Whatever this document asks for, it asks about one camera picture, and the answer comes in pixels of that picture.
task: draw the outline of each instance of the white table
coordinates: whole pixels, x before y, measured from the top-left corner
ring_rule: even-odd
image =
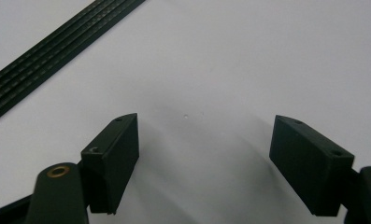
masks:
[[[91,2],[0,1],[0,70]],[[371,1],[147,1],[0,118],[0,207],[133,112],[140,158],[91,223],[343,223],[268,152],[280,114],[371,165]]]

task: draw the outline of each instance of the timing belt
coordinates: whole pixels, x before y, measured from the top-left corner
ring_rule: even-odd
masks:
[[[0,117],[144,0],[96,0],[0,71]]]

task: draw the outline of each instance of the small hole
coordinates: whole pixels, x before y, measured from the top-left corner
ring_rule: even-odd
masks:
[[[89,151],[98,152],[98,147],[91,147],[91,148],[89,148]]]
[[[340,151],[332,151],[331,153],[336,155],[336,156],[342,156],[342,152],[340,152]]]
[[[59,167],[59,168],[53,170],[51,173],[54,174],[54,175],[61,175],[64,172],[65,172],[65,168]]]
[[[48,177],[57,178],[66,175],[69,172],[68,166],[56,166],[48,171]]]

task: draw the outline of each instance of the screw hole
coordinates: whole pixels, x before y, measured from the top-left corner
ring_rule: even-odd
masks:
[[[98,152],[98,147],[91,147],[89,148],[90,152]]]
[[[342,152],[340,151],[331,151],[332,154],[334,154],[335,156],[342,156]]]
[[[48,171],[48,177],[56,178],[62,175],[66,175],[69,172],[68,166],[57,166]]]

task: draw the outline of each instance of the brass insert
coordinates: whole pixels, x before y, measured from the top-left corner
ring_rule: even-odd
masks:
[[[68,166],[56,166],[48,171],[48,177],[57,178],[66,175],[69,172]]]

